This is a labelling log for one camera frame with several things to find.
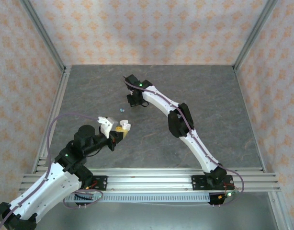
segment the gray marble surface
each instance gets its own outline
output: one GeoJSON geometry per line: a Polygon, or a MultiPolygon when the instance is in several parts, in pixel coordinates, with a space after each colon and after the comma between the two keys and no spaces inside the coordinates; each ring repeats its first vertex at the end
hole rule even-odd
{"type": "MultiPolygon", "coordinates": [[[[198,135],[226,167],[260,167],[249,119],[231,66],[73,66],[60,114],[128,119],[132,128],[114,152],[108,148],[88,158],[88,167],[198,167],[187,146],[168,130],[166,116],[154,105],[132,107],[122,76],[149,80],[173,101],[185,102],[198,135]]],[[[51,144],[55,157],[83,124],[84,118],[57,122],[51,144]]]]}

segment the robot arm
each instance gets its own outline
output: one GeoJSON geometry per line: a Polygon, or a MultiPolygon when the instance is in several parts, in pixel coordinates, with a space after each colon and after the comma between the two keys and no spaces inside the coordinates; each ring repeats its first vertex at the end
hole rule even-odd
{"type": "Polygon", "coordinates": [[[121,127],[116,126],[116,122],[111,118],[99,117],[98,122],[101,126],[97,135],[92,126],[84,125],[79,128],[74,140],[60,151],[51,164],[50,174],[46,180],[45,173],[20,197],[9,204],[5,202],[0,204],[2,221],[18,203],[45,180],[44,184],[5,221],[4,226],[8,230],[35,229],[36,223],[64,197],[78,189],[91,186],[93,174],[84,166],[86,157],[104,146],[114,151],[116,144],[127,135],[131,127],[127,120],[120,122],[121,127]]]}
{"type": "Polygon", "coordinates": [[[127,95],[128,102],[132,106],[152,103],[168,117],[169,130],[173,136],[180,138],[193,152],[207,176],[209,184],[219,184],[226,176],[226,170],[218,166],[216,160],[206,146],[202,143],[194,128],[192,116],[185,103],[179,104],[172,101],[149,81],[139,81],[134,75],[125,78],[125,83],[130,90],[127,95]]]}

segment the orange patterned wall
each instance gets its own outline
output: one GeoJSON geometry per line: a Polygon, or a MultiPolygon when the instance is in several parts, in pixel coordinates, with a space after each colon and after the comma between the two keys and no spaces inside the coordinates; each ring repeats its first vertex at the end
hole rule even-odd
{"type": "Polygon", "coordinates": [[[280,0],[238,73],[267,168],[294,223],[294,0],[280,0]]]}
{"type": "Polygon", "coordinates": [[[30,173],[60,71],[18,0],[0,0],[0,202],[30,173]]]}
{"type": "Polygon", "coordinates": [[[32,0],[66,65],[233,65],[266,0],[32,0]]]}

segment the purple cable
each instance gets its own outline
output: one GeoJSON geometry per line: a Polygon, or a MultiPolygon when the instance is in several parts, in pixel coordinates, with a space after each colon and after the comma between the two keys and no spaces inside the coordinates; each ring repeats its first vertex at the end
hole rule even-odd
{"type": "MultiPolygon", "coordinates": [[[[152,91],[152,90],[147,90],[147,89],[143,89],[143,88],[140,88],[140,87],[134,86],[134,85],[132,85],[132,84],[126,82],[125,79],[123,79],[123,81],[124,81],[124,83],[125,83],[126,85],[128,85],[128,86],[130,86],[130,87],[132,87],[132,88],[134,88],[134,89],[142,90],[142,91],[145,91],[145,92],[150,92],[150,93],[152,93],[152,94],[154,94],[154,95],[159,96],[159,97],[162,98],[164,101],[166,101],[168,104],[170,104],[170,106],[172,106],[172,107],[174,107],[175,109],[177,109],[177,111],[179,112],[179,114],[182,116],[182,118],[183,118],[183,120],[184,120],[184,122],[185,122],[187,128],[189,129],[191,136],[194,138],[195,142],[198,144],[198,146],[199,146],[199,147],[201,148],[201,150],[204,152],[205,156],[206,156],[206,157],[207,157],[212,163],[216,164],[218,167],[220,167],[220,168],[222,168],[222,169],[224,169],[224,170],[226,170],[226,171],[228,171],[228,172],[232,172],[232,173],[234,173],[235,175],[237,175],[237,176],[241,179],[241,182],[242,182],[242,190],[240,191],[240,193],[242,194],[242,193],[244,192],[245,184],[244,184],[244,180],[243,180],[242,176],[241,176],[239,173],[237,173],[236,171],[231,170],[231,169],[228,169],[228,168],[226,168],[226,167],[220,165],[219,163],[215,162],[210,156],[208,156],[208,154],[205,152],[205,150],[202,148],[201,144],[199,143],[198,139],[195,137],[195,135],[192,134],[192,129],[191,129],[189,123],[187,122],[187,120],[186,120],[184,114],[182,113],[182,111],[181,111],[177,106],[173,105],[173,104],[172,104],[172,103],[171,103],[171,102],[170,102],[165,96],[161,95],[160,93],[154,92],[154,91],[152,91]]],[[[232,201],[230,201],[230,202],[228,202],[228,203],[225,203],[225,204],[222,204],[222,205],[218,205],[218,206],[220,207],[220,206],[226,206],[226,205],[228,205],[228,204],[231,204],[232,202],[234,202],[234,201],[236,201],[237,199],[239,199],[239,197],[240,197],[240,196],[236,197],[234,200],[232,200],[232,201]]]]}
{"type": "Polygon", "coordinates": [[[98,121],[97,118],[95,117],[91,117],[91,116],[86,116],[86,115],[82,115],[82,114],[78,114],[78,113],[66,113],[66,114],[62,114],[57,116],[56,118],[53,119],[53,121],[50,123],[49,125],[49,129],[48,129],[48,133],[47,133],[47,141],[46,141],[46,146],[47,146],[47,151],[48,151],[48,162],[49,162],[49,166],[45,175],[45,178],[43,179],[43,181],[26,197],[24,198],[21,202],[19,202],[17,204],[17,206],[15,206],[6,216],[5,218],[2,220],[2,222],[0,223],[0,229],[2,228],[3,224],[5,223],[5,221],[10,217],[10,215],[12,215],[12,213],[18,208],[20,207],[26,200],[28,200],[31,196],[33,196],[45,183],[45,181],[47,180],[49,174],[50,174],[50,169],[51,169],[51,153],[50,153],[50,148],[49,148],[49,139],[50,139],[50,133],[51,133],[51,129],[53,124],[60,119],[61,117],[64,116],[69,116],[69,115],[73,115],[73,116],[80,116],[80,117],[84,117],[87,119],[91,119],[94,121],[98,121]]]}
{"type": "MultiPolygon", "coordinates": [[[[82,195],[88,195],[88,194],[94,194],[94,193],[80,193],[80,191],[87,191],[86,189],[79,189],[77,190],[76,192],[73,192],[73,194],[82,194],[82,195]]],[[[99,202],[102,198],[103,198],[103,192],[98,190],[98,189],[89,189],[89,191],[95,191],[95,192],[98,192],[101,194],[101,197],[98,198],[97,200],[91,202],[90,204],[88,205],[84,205],[84,207],[88,207],[88,206],[91,206],[93,204],[96,204],[97,202],[99,202]]],[[[69,209],[77,209],[77,208],[81,208],[81,206],[75,206],[75,207],[69,207],[66,205],[65,203],[65,198],[63,199],[63,204],[66,208],[69,208],[69,209]]]]}

